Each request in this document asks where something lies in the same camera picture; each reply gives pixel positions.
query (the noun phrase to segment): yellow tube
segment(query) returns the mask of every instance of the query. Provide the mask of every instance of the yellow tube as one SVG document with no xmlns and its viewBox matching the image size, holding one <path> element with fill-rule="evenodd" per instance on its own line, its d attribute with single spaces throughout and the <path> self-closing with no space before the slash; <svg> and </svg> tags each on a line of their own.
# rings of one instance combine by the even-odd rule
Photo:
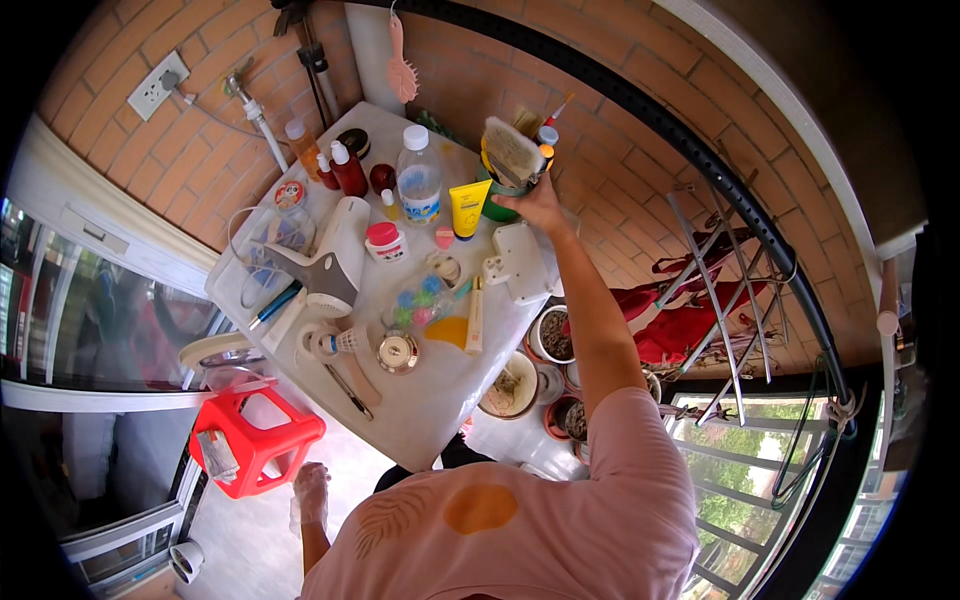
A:
<svg viewBox="0 0 960 600">
<path fill-rule="evenodd" d="M 466 242 L 477 230 L 480 211 L 487 199 L 493 180 L 478 181 L 450 188 L 450 205 L 453 206 L 453 234 Z"/>
</svg>

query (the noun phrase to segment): white table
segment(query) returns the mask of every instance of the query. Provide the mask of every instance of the white table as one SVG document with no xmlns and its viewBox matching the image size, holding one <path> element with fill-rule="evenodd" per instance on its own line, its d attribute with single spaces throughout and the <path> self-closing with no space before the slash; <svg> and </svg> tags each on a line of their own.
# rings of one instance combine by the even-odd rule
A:
<svg viewBox="0 0 960 600">
<path fill-rule="evenodd" d="M 396 159 L 402 149 L 403 130 L 410 124 L 406 119 L 361 102 L 324 133 L 319 144 L 322 150 L 328 151 L 330 142 L 341 132 L 355 127 L 363 129 L 371 140 L 370 153 L 361 161 L 364 172 L 369 173 L 371 167 L 378 163 L 396 167 Z M 430 133 L 430 145 L 441 159 L 444 190 L 475 181 L 478 155 L 434 133 Z M 276 188 L 291 179 L 308 182 L 307 208 L 318 224 L 319 242 L 326 228 L 328 214 L 343 194 L 309 181 L 297 163 L 277 180 L 260 205 L 270 205 Z M 384 333 L 379 320 L 380 312 L 387 303 L 393 301 L 399 286 L 421 268 L 427 254 L 436 250 L 434 232 L 437 226 L 451 225 L 449 195 L 444 192 L 442 198 L 441 215 L 435 224 L 417 228 L 406 222 L 397 222 L 397 226 L 406 232 L 411 248 L 411 258 L 405 263 L 379 265 L 366 254 L 366 250 L 361 250 L 365 255 L 363 277 L 360 294 L 349 318 L 356 324 L 367 324 L 372 343 Z M 371 205 L 371 224 L 386 221 L 383 204 L 372 189 L 366 200 Z M 241 255 L 243 242 L 262 231 L 270 219 L 271 211 L 255 211 L 236 232 L 233 244 Z M 472 240 L 454 242 L 448 253 L 460 262 L 464 277 L 480 275 L 482 260 L 494 255 L 492 235 L 500 225 L 486 218 L 481 219 Z M 553 250 L 542 233 L 537 231 L 536 234 L 547 271 L 556 280 L 559 272 Z M 389 374 L 376 364 L 372 354 L 362 355 L 359 360 L 364 373 L 383 395 L 383 403 L 372 407 L 374 420 L 366 421 L 325 369 L 319 365 L 303 368 L 294 363 L 294 344 L 298 332 L 305 324 L 321 320 L 309 307 L 298 316 L 276 352 L 267 351 L 260 342 L 274 320 L 257 327 L 253 332 L 249 330 L 248 323 L 270 298 L 264 298 L 251 308 L 241 306 L 239 290 L 247 277 L 243 265 L 227 249 L 210 273 L 205 290 L 237 328 L 264 352 L 281 378 L 293 383 L 306 398 L 323 407 L 361 439 L 414 472 L 431 468 L 437 455 L 500 373 L 544 304 L 536 302 L 517 306 L 511 300 L 506 285 L 487 286 L 484 289 L 482 354 L 467 356 L 450 344 L 424 340 L 418 335 L 420 361 L 412 372 L 405 375 Z M 282 276 L 282 280 L 273 288 L 273 295 L 284 289 L 291 280 L 286 275 Z M 463 299 L 451 314 L 465 317 L 467 312 L 468 299 Z M 345 368 L 337 371 L 350 382 Z M 313 410 L 309 401 L 306 402 L 306 408 Z"/>
</svg>

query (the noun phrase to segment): hand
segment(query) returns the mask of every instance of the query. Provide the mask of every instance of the hand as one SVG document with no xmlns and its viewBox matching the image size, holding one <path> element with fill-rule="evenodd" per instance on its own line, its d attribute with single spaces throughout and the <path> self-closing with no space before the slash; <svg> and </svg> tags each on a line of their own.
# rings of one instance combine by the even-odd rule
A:
<svg viewBox="0 0 960 600">
<path fill-rule="evenodd" d="M 541 175 L 540 182 L 533 191 L 522 198 L 493 194 L 491 200 L 520 213 L 524 219 L 543 229 L 547 235 L 553 236 L 570 229 L 570 223 L 560 210 L 549 173 Z"/>
<path fill-rule="evenodd" d="M 291 529 L 299 524 L 320 522 L 326 530 L 326 482 L 330 475 L 323 463 L 305 463 L 294 479 L 294 497 L 290 506 Z"/>
</svg>

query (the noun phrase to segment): plastic glove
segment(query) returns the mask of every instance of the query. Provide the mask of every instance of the plastic glove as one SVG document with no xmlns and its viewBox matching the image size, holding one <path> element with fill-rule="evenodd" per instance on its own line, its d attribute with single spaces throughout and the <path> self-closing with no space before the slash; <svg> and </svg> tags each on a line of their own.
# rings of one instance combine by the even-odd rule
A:
<svg viewBox="0 0 960 600">
<path fill-rule="evenodd" d="M 323 463 L 305 463 L 294 479 L 294 497 L 290 499 L 290 531 L 300 537 L 300 526 L 320 523 L 326 532 L 326 482 L 330 481 Z"/>
</svg>

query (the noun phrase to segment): red plastic stool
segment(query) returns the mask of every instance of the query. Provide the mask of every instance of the red plastic stool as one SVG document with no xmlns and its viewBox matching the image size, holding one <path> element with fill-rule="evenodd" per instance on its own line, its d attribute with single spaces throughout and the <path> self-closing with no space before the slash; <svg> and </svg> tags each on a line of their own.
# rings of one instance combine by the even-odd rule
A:
<svg viewBox="0 0 960 600">
<path fill-rule="evenodd" d="M 240 404 L 255 394 L 268 398 L 290 418 L 290 422 L 270 429 L 258 429 L 251 425 L 240 414 Z M 326 423 L 316 415 L 302 414 L 271 387 L 242 394 L 221 392 L 201 406 L 190 436 L 190 456 L 200 463 L 204 471 L 204 454 L 200 450 L 197 435 L 211 429 L 224 432 L 240 466 L 236 479 L 229 483 L 216 482 L 228 496 L 237 499 L 264 493 L 293 481 L 310 445 L 326 433 Z M 274 478 L 263 472 L 263 468 L 274 458 L 294 450 L 297 454 L 285 473 Z"/>
</svg>

